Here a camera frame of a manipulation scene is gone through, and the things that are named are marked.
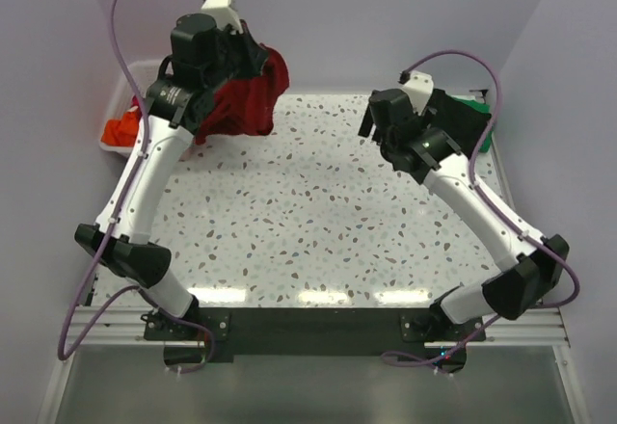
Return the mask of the dark red t-shirt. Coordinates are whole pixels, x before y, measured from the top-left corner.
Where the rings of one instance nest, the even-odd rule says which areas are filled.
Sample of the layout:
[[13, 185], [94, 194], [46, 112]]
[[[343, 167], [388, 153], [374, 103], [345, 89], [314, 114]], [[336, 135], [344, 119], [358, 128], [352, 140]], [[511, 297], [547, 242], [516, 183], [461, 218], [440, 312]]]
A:
[[215, 95], [215, 107], [195, 135], [195, 144], [204, 145], [208, 136], [267, 136], [274, 128], [274, 108], [289, 88], [289, 72], [283, 56], [269, 53], [263, 73], [249, 80], [232, 80]]

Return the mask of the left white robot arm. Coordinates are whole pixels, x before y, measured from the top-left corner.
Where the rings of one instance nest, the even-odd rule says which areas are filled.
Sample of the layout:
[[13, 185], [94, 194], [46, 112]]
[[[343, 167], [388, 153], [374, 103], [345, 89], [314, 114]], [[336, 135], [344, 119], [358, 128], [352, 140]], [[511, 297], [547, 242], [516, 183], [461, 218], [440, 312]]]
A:
[[213, 111], [215, 93], [229, 81], [258, 76], [268, 54], [245, 21], [217, 22], [210, 13], [181, 17], [171, 46], [146, 90], [121, 179], [95, 222], [77, 227], [75, 240], [160, 309], [185, 318], [198, 303], [173, 274], [171, 251], [150, 240], [157, 207], [175, 164]]

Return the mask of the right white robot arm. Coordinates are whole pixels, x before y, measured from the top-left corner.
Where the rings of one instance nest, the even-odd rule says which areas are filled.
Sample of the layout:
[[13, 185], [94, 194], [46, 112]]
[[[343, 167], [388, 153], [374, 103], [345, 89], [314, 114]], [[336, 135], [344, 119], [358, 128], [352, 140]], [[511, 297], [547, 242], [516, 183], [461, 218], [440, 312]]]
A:
[[453, 288], [430, 306], [433, 328], [446, 329], [494, 313], [515, 320], [535, 306], [559, 282], [570, 247], [519, 217], [499, 196], [486, 204], [469, 177], [469, 132], [458, 135], [436, 113], [419, 115], [402, 90], [375, 91], [368, 99], [359, 130], [380, 147], [397, 172], [443, 200], [476, 235], [498, 272], [483, 282]]

